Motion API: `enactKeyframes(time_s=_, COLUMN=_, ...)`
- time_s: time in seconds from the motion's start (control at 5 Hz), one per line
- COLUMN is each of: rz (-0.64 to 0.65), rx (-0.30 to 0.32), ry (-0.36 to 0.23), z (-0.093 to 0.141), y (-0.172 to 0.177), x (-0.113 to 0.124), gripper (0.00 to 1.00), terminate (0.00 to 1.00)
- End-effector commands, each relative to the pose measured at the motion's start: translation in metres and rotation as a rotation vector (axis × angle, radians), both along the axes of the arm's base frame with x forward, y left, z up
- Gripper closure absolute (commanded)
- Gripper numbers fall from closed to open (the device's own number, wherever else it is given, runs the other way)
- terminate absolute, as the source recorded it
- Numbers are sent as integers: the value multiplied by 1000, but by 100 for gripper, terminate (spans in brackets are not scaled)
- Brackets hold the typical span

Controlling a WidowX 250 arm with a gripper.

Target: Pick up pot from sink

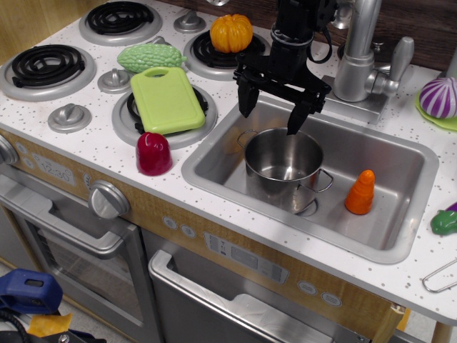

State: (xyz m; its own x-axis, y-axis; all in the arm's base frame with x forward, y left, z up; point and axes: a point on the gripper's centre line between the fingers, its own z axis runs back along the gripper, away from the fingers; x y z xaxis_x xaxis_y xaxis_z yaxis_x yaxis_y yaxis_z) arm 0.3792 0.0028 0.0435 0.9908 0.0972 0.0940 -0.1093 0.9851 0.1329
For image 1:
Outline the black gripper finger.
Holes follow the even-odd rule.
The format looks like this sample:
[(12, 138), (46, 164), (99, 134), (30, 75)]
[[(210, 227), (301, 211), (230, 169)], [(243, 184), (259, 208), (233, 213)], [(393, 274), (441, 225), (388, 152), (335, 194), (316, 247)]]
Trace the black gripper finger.
[(287, 134), (298, 133), (310, 113), (313, 113), (314, 105), (309, 101), (302, 101), (295, 104), (287, 123)]
[(238, 109), (245, 117), (249, 117), (257, 104), (259, 89), (250, 80), (242, 76), (238, 80)]

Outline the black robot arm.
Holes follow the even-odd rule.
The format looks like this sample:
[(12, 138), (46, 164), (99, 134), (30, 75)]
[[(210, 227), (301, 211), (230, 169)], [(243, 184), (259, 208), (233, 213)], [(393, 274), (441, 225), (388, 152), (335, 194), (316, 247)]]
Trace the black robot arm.
[(287, 134), (296, 134), (308, 115), (320, 112), (331, 87), (315, 76), (307, 62), (325, 63), (333, 53), (327, 24), (338, 8), (335, 1), (278, 1), (271, 27), (270, 54), (239, 53), (233, 78), (238, 85), (238, 110), (248, 117), (260, 91), (294, 104)]

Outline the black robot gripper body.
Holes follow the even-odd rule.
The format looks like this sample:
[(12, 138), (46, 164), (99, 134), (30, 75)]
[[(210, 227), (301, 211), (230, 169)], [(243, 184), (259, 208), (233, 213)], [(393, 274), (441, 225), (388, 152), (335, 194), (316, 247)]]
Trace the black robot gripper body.
[(299, 39), (274, 27), (271, 38), (269, 55), (236, 55), (238, 65), (233, 78), (237, 85), (244, 76), (257, 86), (259, 92), (264, 91), (294, 104), (309, 101), (314, 105), (313, 113), (320, 112), (331, 87), (308, 69), (307, 62), (313, 60), (314, 32), (310, 31), (305, 39)]

